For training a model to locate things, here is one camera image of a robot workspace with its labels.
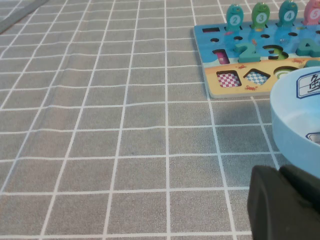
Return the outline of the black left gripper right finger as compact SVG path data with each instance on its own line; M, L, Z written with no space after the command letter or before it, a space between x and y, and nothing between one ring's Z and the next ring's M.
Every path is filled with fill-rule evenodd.
M281 166L279 172L290 183L294 190L319 213L320 179L292 164Z

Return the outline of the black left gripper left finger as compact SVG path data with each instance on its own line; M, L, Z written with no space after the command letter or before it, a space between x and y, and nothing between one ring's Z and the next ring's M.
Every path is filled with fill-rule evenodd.
M316 212L279 169L252 168L247 212L254 240L318 240L320 212Z

